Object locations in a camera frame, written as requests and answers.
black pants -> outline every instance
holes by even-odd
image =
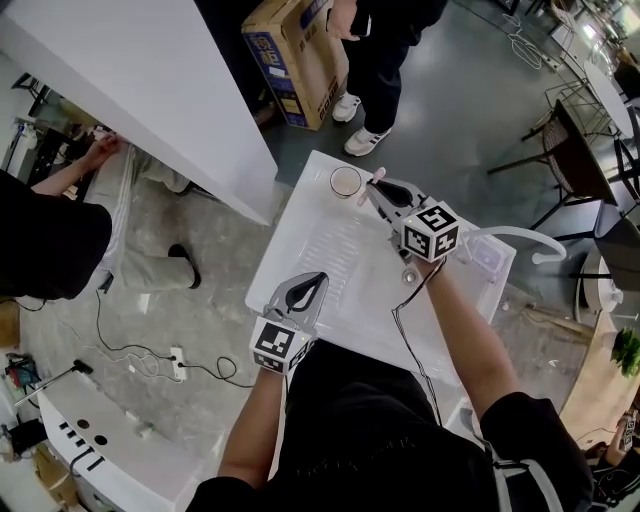
[[[349,58],[347,92],[359,96],[366,117],[364,127],[383,133],[393,126],[402,81],[400,66],[409,44],[394,37],[371,35],[360,41],[342,41]]]

hand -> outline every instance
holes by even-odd
[[[359,37],[351,34],[351,24],[357,10],[356,0],[334,0],[327,23],[329,35],[347,41],[359,41]]]
[[[102,164],[107,161],[107,158],[118,152],[121,142],[122,139],[113,133],[91,144],[89,151],[82,157],[87,171],[94,171],[102,167]]]

white tube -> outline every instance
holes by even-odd
[[[541,244],[547,245],[557,251],[558,254],[534,253],[533,256],[531,256],[531,261],[533,261],[535,265],[551,261],[562,261],[567,257],[567,251],[561,243],[557,242],[550,236],[543,235],[537,231],[531,231],[530,229],[517,228],[515,226],[494,226],[492,228],[469,230],[462,234],[463,237],[467,238],[476,238],[483,235],[520,236],[522,238],[529,238],[530,240],[540,242]]]

forearm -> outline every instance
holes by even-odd
[[[229,434],[218,476],[239,478],[254,488],[267,482],[278,437],[281,399],[282,376],[260,369]]]
[[[453,365],[481,418],[493,403],[518,391],[518,379],[502,341],[456,290],[443,268],[427,283]]]
[[[36,194],[42,194],[47,196],[60,196],[71,185],[76,183],[82,176],[87,174],[93,169],[84,158],[78,159],[70,166],[65,167],[61,171],[52,174],[47,179],[35,184],[31,187]]]

white table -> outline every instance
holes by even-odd
[[[336,345],[416,372],[415,361],[397,330],[391,309],[403,302],[417,284],[402,282],[405,266],[388,242],[391,227],[371,202],[358,208],[359,194],[340,199],[331,191],[331,173],[348,165],[317,151],[311,153],[245,302],[262,313],[283,281],[303,272],[327,272],[329,290],[315,325],[318,335]],[[356,170],[363,183],[371,178],[369,172]],[[393,169],[387,175],[393,177]],[[461,228],[475,229],[475,226],[463,220]],[[465,265],[452,257],[447,268],[467,299],[491,321],[516,251],[494,237],[485,240],[506,256],[494,282],[487,280],[474,263]],[[459,385],[426,291],[402,310],[401,318],[426,372],[448,384]]]
[[[624,106],[624,102],[611,80],[591,61],[584,63],[584,72],[596,98],[607,111],[611,120],[626,138],[633,137],[633,128],[627,107]]]

